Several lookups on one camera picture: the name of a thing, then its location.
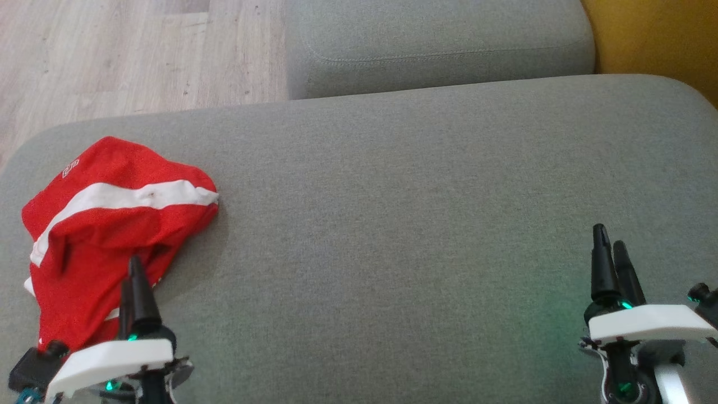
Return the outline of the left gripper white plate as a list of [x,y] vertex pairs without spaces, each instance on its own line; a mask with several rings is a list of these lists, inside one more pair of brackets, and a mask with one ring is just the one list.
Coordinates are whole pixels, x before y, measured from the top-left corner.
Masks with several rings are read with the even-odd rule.
[[175,403],[174,390],[192,375],[188,356],[177,357],[176,336],[162,327],[152,286],[139,256],[121,284],[119,338],[76,351],[47,387],[54,403],[87,389],[111,401]]

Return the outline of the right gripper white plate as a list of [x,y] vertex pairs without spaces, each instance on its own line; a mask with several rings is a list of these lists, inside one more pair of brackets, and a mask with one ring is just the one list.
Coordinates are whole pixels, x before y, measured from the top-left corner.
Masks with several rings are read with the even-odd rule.
[[626,244],[614,243],[613,261],[605,225],[596,223],[592,235],[591,299],[622,292],[634,307],[590,319],[581,338],[581,349],[602,365],[599,402],[695,403],[682,377],[685,343],[716,342],[715,325],[687,305],[645,305]]

